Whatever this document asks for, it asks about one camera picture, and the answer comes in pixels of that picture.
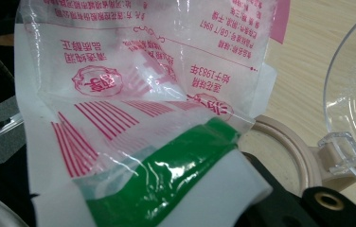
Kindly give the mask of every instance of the wooden table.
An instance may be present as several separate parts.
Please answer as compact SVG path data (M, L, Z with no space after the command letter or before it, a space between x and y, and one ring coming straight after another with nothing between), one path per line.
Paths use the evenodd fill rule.
M284 45L276 52L276 85L265 115L295 131L308 146L315 147L327 134L323 114L325 77L334 52L355 23L356 1L291 3ZM261 150L279 149L271 144L269 148L258 145L264 146ZM356 183L342 193L356 203Z

